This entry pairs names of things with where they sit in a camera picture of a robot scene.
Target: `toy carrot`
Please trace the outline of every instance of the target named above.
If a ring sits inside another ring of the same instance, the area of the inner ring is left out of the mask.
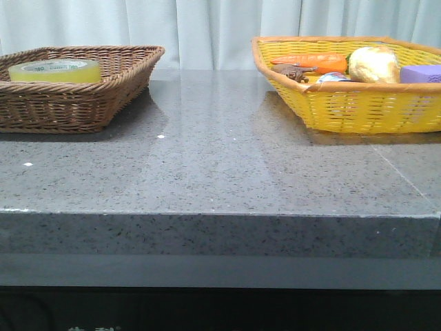
[[[317,67],[315,72],[345,72],[347,68],[346,56],[335,52],[288,54],[271,60],[272,64],[290,63],[299,67]]]

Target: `curtain fold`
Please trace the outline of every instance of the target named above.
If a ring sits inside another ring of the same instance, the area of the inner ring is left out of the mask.
[[[0,0],[0,52],[161,45],[157,68],[254,70],[254,36],[390,36],[441,46],[439,0]]]

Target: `purple block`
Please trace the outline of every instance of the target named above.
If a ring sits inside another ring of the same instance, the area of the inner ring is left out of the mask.
[[[441,83],[441,65],[402,67],[400,83]]]

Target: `tape roll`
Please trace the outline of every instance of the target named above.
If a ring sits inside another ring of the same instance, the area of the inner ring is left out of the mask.
[[[17,64],[8,68],[11,81],[97,83],[99,63],[92,60],[53,59]]]

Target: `toy vegetable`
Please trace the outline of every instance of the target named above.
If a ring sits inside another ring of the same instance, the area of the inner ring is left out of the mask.
[[[345,72],[347,69],[346,56],[335,52],[310,54],[288,54],[271,60],[272,64],[290,63],[299,67],[317,67],[315,72]]]
[[[399,83],[400,67],[391,48],[362,47],[349,58],[349,75],[353,81],[363,83]]]

